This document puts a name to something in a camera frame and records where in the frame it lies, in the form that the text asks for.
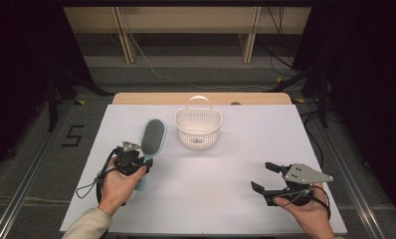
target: white basket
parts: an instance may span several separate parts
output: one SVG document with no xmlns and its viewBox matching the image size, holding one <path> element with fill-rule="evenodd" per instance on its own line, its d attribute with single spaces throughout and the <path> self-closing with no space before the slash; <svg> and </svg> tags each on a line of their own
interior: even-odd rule
<svg viewBox="0 0 396 239">
<path fill-rule="evenodd" d="M 189 104 L 197 99 L 207 101 L 210 109 L 193 109 Z M 193 149 L 206 149 L 216 143 L 222 123 L 220 112 L 213 110 L 210 101 L 202 96 L 191 98 L 186 108 L 176 112 L 177 134 L 180 141 Z"/>
</svg>

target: basket handle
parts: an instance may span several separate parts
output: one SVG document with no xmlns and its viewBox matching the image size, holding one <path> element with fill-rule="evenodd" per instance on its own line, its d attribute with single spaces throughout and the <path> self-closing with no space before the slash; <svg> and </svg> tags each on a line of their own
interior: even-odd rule
<svg viewBox="0 0 396 239">
<path fill-rule="evenodd" d="M 206 97 L 203 97 L 203 96 L 195 96 L 195 97 L 192 97 L 191 99 L 189 99 L 188 104 L 186 104 L 186 109 L 189 109 L 189 104 L 192 101 L 198 100 L 198 99 L 206 101 L 208 103 L 208 105 L 210 105 L 210 110 L 213 110 L 213 105 L 211 104 L 210 100 L 208 100 Z"/>
</svg>

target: white tabletop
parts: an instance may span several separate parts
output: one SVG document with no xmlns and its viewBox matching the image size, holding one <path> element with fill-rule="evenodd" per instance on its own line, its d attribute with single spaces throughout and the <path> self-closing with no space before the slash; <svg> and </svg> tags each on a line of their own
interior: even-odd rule
<svg viewBox="0 0 396 239">
<path fill-rule="evenodd" d="M 174 116 L 184 106 L 110 105 L 78 187 L 93 182 L 108 154 L 123 140 L 139 143 L 145 122 L 164 120 L 167 136 L 147 176 L 144 191 L 135 191 L 113 216 L 110 232 L 160 236 L 282 236 L 301 234 L 295 219 L 280 207 L 269 207 L 251 188 L 286 187 L 280 174 L 265 169 L 304 163 L 320 170 L 295 106 L 222 106 L 220 138 L 205 150 L 194 151 L 177 137 Z M 346 228 L 332 198 L 330 223 L 334 233 Z M 61 230 L 84 212 L 97 207 L 95 190 L 71 201 Z"/>
</svg>

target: sleeve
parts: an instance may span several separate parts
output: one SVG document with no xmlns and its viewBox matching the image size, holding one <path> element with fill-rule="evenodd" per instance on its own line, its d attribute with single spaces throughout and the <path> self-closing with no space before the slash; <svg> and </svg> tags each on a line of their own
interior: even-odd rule
<svg viewBox="0 0 396 239">
<path fill-rule="evenodd" d="M 100 238 L 110 225 L 110 216 L 97 208 L 92 208 L 72 224 L 63 239 Z"/>
</svg>

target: hand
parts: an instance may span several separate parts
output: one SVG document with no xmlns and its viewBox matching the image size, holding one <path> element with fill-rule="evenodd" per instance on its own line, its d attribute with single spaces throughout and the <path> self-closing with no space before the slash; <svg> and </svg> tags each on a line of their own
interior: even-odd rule
<svg viewBox="0 0 396 239">
<path fill-rule="evenodd" d="M 114 164 L 114 158 L 108 165 Z M 142 166 L 136 173 L 126 176 L 117 170 L 108 172 L 105 175 L 102 185 L 101 202 L 99 209 L 109 216 L 112 216 L 119 206 L 129 199 L 138 181 L 145 174 L 146 166 Z"/>
<path fill-rule="evenodd" d="M 314 183 L 313 186 L 322 188 L 322 183 Z M 326 201 L 325 194 L 319 188 L 313 189 L 313 196 L 324 203 Z M 291 213 L 300 228 L 312 238 L 334 238 L 334 233 L 328 222 L 327 211 L 319 203 L 312 200 L 304 206 L 296 206 L 281 197 L 276 198 L 275 203 Z"/>
</svg>

